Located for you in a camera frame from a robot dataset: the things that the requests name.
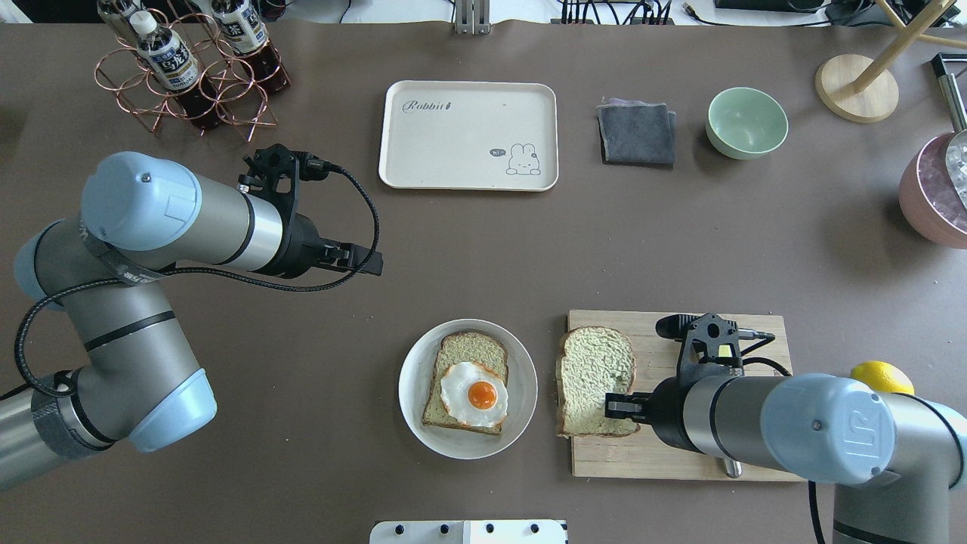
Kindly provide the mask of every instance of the dark liquid bottle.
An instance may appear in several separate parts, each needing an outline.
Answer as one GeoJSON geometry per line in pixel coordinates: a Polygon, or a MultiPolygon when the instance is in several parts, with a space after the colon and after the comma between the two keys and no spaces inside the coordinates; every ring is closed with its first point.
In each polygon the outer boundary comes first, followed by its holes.
{"type": "Polygon", "coordinates": [[[250,0],[213,0],[212,13],[239,58],[249,63],[258,85],[269,94],[289,86],[289,74],[269,42],[269,31],[250,0]]]}
{"type": "Polygon", "coordinates": [[[135,12],[129,21],[138,34],[137,53],[164,88],[178,93],[174,99],[191,123],[201,130],[220,125],[212,100],[216,95],[215,86],[199,72],[198,59],[178,33],[159,26],[149,12],[135,12]]]}
{"type": "Polygon", "coordinates": [[[141,0],[98,0],[98,15],[131,47],[137,46],[137,33],[131,28],[128,17],[142,9],[141,0]]]}

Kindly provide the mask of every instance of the light blue joint cap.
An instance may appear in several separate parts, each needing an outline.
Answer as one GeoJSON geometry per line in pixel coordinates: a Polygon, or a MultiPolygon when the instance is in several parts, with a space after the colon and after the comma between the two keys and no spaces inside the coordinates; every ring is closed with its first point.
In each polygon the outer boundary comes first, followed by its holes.
{"type": "MultiPolygon", "coordinates": [[[[967,418],[964,418],[963,415],[960,415],[960,412],[953,408],[929,401],[925,402],[937,410],[937,413],[951,426],[951,430],[956,435],[955,439],[960,444],[961,466],[967,466],[967,418]]],[[[961,471],[960,479],[953,482],[951,489],[962,489],[965,486],[967,486],[967,468],[961,471]]]]}
{"type": "Polygon", "coordinates": [[[141,453],[159,450],[204,427],[218,409],[205,369],[198,369],[151,410],[128,439],[141,453]]]}
{"type": "MultiPolygon", "coordinates": [[[[20,286],[20,290],[27,293],[27,296],[34,299],[34,302],[38,302],[42,298],[47,297],[47,293],[44,292],[44,288],[41,287],[41,283],[37,280],[37,267],[35,266],[37,246],[41,243],[41,238],[47,234],[47,231],[62,221],[64,220],[58,219],[44,227],[44,230],[38,232],[36,236],[20,248],[20,251],[16,252],[16,257],[14,258],[14,278],[16,279],[16,284],[20,286]]],[[[61,312],[64,311],[64,307],[56,302],[47,304],[47,308],[61,312]]]]}
{"type": "Polygon", "coordinates": [[[101,240],[147,252],[178,239],[201,209],[201,185],[178,163],[124,151],[87,178],[80,218],[101,240]]]}
{"type": "Polygon", "coordinates": [[[803,478],[858,485],[887,468],[893,414],[864,383],[826,374],[794,376],[762,406],[762,438],[776,461],[803,478]]]}

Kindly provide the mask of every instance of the toast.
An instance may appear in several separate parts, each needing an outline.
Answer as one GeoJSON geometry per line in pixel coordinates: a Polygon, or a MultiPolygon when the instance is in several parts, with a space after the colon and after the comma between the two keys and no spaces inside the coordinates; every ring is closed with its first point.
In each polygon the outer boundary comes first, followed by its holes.
{"type": "Polygon", "coordinates": [[[628,394],[634,382],[631,341],[608,327],[576,328],[561,339],[557,360],[559,437],[626,437],[641,426],[604,417],[604,394],[628,394]]]}
{"type": "Polygon", "coordinates": [[[455,332],[440,341],[440,350],[433,363],[433,377],[430,379],[429,395],[422,422],[424,425],[461,429],[483,435],[500,436],[501,424],[493,427],[464,427],[447,413],[440,397],[440,379],[456,363],[464,361],[484,365],[496,374],[507,386],[508,366],[507,349],[497,340],[479,332],[455,332]]]}

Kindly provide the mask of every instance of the mint green bowl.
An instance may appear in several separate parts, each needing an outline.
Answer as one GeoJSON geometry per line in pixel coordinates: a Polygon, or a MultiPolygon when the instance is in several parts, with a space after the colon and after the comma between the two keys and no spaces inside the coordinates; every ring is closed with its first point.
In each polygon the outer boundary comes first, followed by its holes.
{"type": "Polygon", "coordinates": [[[709,104],[705,134],[726,157],[758,159],[785,141],[789,120],[773,97],[758,89],[733,87],[709,104]]]}

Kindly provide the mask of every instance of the lemon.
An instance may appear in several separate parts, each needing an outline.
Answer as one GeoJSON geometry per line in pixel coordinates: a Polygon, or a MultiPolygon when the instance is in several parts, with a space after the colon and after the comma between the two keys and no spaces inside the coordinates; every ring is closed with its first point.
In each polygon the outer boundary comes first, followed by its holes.
{"type": "Polygon", "coordinates": [[[874,391],[913,395],[913,382],[903,371],[883,361],[866,361],[853,367],[849,377],[857,379],[874,391]]]}

